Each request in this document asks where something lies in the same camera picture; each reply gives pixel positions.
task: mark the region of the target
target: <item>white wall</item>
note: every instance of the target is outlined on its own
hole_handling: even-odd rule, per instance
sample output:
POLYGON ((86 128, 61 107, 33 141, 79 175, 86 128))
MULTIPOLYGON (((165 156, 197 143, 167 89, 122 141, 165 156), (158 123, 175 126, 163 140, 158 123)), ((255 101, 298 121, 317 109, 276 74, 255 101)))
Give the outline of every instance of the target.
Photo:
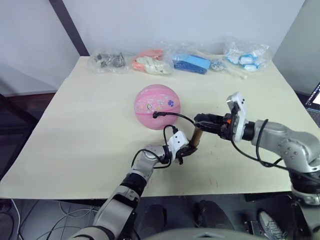
POLYGON ((79 58, 48 0, 0 0, 0 93, 55 92, 79 58))
POLYGON ((294 90, 314 90, 320 82, 319 0, 306 0, 273 61, 294 90))
MULTIPOLYGON (((89 52, 251 39, 277 50, 304 0, 64 0, 89 52)), ((0 0, 0 93, 56 91, 79 55, 48 0, 0 0)))
POLYGON ((304 0, 64 0, 88 51, 135 52, 160 40, 214 44, 235 36, 275 53, 304 0))

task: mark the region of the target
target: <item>plastic bag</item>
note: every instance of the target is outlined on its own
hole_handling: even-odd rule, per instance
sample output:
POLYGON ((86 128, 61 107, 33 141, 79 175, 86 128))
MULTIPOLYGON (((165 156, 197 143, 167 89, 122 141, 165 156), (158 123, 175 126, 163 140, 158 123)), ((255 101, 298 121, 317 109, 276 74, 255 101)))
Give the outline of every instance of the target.
POLYGON ((132 67, 153 75, 169 75, 173 72, 173 62, 161 48, 141 52, 133 59, 132 67))
POLYGON ((194 54, 197 48, 195 43, 191 42, 160 42, 162 49, 170 56, 173 67, 177 70, 205 74, 210 67, 211 61, 194 54))
POLYGON ((225 43, 223 52, 226 60, 241 66, 248 72, 266 68, 272 59, 268 45, 241 41, 236 38, 231 38, 225 43))
POLYGON ((103 74, 112 72, 126 74, 130 68, 132 54, 110 49, 99 49, 93 52, 88 61, 88 68, 96 73, 103 74))
POLYGON ((214 72, 226 72, 236 78, 246 79, 247 72, 225 60, 222 54, 206 54, 195 49, 193 53, 199 57, 209 59, 211 61, 209 69, 214 72))

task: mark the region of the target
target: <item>pink basketball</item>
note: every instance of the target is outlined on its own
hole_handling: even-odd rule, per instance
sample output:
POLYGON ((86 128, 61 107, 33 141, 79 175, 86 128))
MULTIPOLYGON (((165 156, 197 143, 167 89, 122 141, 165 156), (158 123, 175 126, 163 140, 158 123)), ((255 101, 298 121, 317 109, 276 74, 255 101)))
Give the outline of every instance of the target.
POLYGON ((154 112, 180 113, 178 95, 169 87, 155 84, 142 89, 135 98, 136 118, 149 129, 161 130, 168 124, 174 124, 177 116, 166 115, 153 118, 154 112))

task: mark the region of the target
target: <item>wire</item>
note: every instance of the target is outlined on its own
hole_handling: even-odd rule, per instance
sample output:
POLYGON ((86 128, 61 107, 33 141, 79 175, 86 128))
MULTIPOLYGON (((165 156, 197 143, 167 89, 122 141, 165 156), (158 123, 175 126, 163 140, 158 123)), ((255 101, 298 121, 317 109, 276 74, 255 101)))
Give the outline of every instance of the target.
POLYGON ((168 167, 170 167, 170 165, 171 165, 171 158, 169 159, 169 163, 167 164, 167 165, 165 165, 165 166, 155 166, 153 169, 166 169, 166 168, 168 168, 168 167))
POLYGON ((168 128, 168 127, 171 127, 173 131, 174 131, 175 129, 177 129, 175 126, 170 125, 170 124, 169 124, 169 125, 166 125, 166 126, 163 128, 163 138, 164 138, 164 143, 165 143, 166 146, 168 146, 167 137, 166 137, 166 128, 168 128))
POLYGON ((137 231, 136 231, 135 229, 133 229, 133 232, 134 232, 134 234, 135 234, 135 236, 136 236, 136 239, 137 239, 137 240, 141 240, 139 234, 137 233, 137 231))
POLYGON ((59 226, 59 227, 56 227, 54 228, 53 230, 51 231, 47 231, 46 233, 42 234, 41 236, 38 236, 36 240, 39 240, 40 238, 42 238, 44 235, 46 234, 49 234, 55 230, 58 230, 58 229, 64 229, 64 228, 76 228, 76 229, 81 229, 81 227, 78 227, 78 226, 59 226))
POLYGON ((91 220, 91 212, 92 212, 92 209, 93 209, 94 207, 93 206, 91 206, 90 207, 90 213, 89 213, 89 218, 88 218, 88 222, 87 222, 87 226, 89 226, 89 224, 90 224, 90 220, 91 220))
POLYGON ((131 167, 134 165, 138 154, 141 153, 141 152, 150 153, 150 154, 152 154, 153 156, 155 156, 159 162, 161 162, 161 159, 160 159, 160 157, 159 157, 157 154, 155 154, 153 151, 150 151, 150 150, 148 150, 148 149, 143 148, 143 149, 140 149, 139 151, 137 151, 136 154, 134 155, 133 160, 132 160, 132 163, 131 163, 131 167))
MULTIPOLYGON (((68 215, 65 218, 64 225, 63 225, 64 227, 67 225, 67 221, 68 221, 68 215)), ((65 232, 65 228, 62 229, 60 240, 62 240, 62 237, 64 236, 64 232, 65 232)))
POLYGON ((70 213, 62 216, 62 217, 53 225, 53 227, 51 228, 51 230, 48 232, 49 234, 48 234, 48 236, 46 236, 46 240, 49 240, 50 235, 51 235, 51 233, 53 232, 54 228, 57 226, 57 224, 58 224, 62 219, 64 219, 65 217, 69 216, 70 214, 74 214, 74 213, 77 213, 77 212, 80 212, 80 211, 87 211, 85 214, 79 216, 80 218, 82 218, 82 217, 84 217, 84 216, 86 216, 86 215, 88 215, 88 214, 90 213, 90 209, 88 209, 88 208, 83 208, 83 209, 78 209, 78 210, 72 211, 72 212, 70 212, 70 213))
POLYGON ((7 213, 7 212, 0 212, 0 215, 1 214, 8 215, 12 220, 12 228, 11 228, 11 232, 10 232, 10 235, 9 235, 9 238, 8 238, 8 240, 10 240, 11 237, 12 237, 12 234, 14 233, 14 224, 15 224, 14 217, 11 214, 7 213))
POLYGON ((241 151, 241 150, 237 147, 237 145, 235 144, 234 138, 233 138, 235 122, 236 122, 236 116, 234 115, 234 116, 232 117, 231 128, 230 128, 230 141, 231 141, 232 146, 233 146, 239 153, 241 153, 243 156, 245 156, 245 157, 247 157, 247 158, 249 158, 249 159, 258 161, 258 159, 256 159, 255 157, 250 156, 250 155, 246 154, 245 152, 241 151))
POLYGON ((73 215, 71 215, 70 213, 67 213, 67 212, 62 208, 62 205, 61 205, 60 202, 59 202, 59 207, 60 207, 61 212, 63 212, 65 215, 68 215, 68 216, 71 217, 71 218, 79 219, 79 218, 83 218, 83 217, 85 216, 85 215, 73 216, 73 215))
POLYGON ((178 116, 180 118, 184 118, 186 120, 188 120, 190 123, 192 123, 193 125, 195 124, 195 122, 193 120, 191 120, 189 117, 182 115, 180 113, 176 113, 176 112, 166 112, 166 111, 155 111, 153 113, 153 118, 156 119, 159 116, 165 116, 165 115, 174 115, 174 116, 178 116))
POLYGON ((288 172, 295 173, 295 174, 299 175, 300 177, 303 177, 303 178, 308 179, 310 181, 316 182, 317 184, 320 184, 320 180, 317 180, 314 177, 309 176, 309 175, 307 175, 307 174, 305 174, 303 172, 299 172, 299 171, 297 171, 297 170, 295 170, 293 168, 285 167, 285 166, 279 166, 279 165, 275 165, 275 167, 278 168, 278 169, 287 170, 288 172))
POLYGON ((21 222, 20 212, 19 212, 19 210, 17 208, 17 205, 16 205, 15 201, 13 199, 11 199, 11 201, 13 203, 13 206, 14 206, 15 210, 16 210, 16 213, 18 214, 18 225, 17 225, 17 228, 16 228, 17 239, 19 239, 19 238, 22 239, 22 237, 19 234, 19 228, 20 228, 20 222, 21 222))
POLYGON ((269 167, 269 164, 268 163, 265 164, 265 162, 261 160, 261 157, 260 157, 260 154, 259 154, 259 147, 260 147, 260 141, 261 141, 262 134, 264 132, 265 126, 266 126, 268 121, 269 121, 269 119, 266 119, 266 120, 263 121, 263 123, 261 125, 261 128, 260 128, 260 131, 258 133, 258 138, 256 140, 256 144, 255 144, 256 158, 264 167, 267 167, 267 166, 269 167))
POLYGON ((26 220, 28 219, 29 215, 30 215, 31 212, 34 210, 34 208, 35 208, 35 206, 37 205, 38 202, 39 202, 39 200, 35 201, 35 203, 34 203, 33 206, 31 207, 30 211, 27 213, 27 215, 25 216, 24 220, 21 222, 21 225, 20 225, 20 227, 19 227, 19 234, 20 234, 20 237, 21 237, 22 239, 24 239, 23 236, 22 236, 22 228, 23 228, 26 220))

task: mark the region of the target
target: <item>shoe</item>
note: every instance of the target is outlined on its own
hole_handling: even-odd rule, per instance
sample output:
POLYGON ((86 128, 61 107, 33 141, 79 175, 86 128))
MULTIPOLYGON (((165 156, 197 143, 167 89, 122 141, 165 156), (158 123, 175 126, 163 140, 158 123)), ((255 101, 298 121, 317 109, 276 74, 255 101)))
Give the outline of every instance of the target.
POLYGON ((150 205, 144 212, 137 228, 141 239, 161 233, 167 223, 167 210, 160 204, 150 205))
POLYGON ((202 200, 196 203, 193 216, 198 228, 234 230, 226 213, 213 201, 202 200))
POLYGON ((262 233, 270 240, 284 240, 288 235, 283 232, 277 222, 265 211, 258 214, 258 222, 262 228, 262 233))

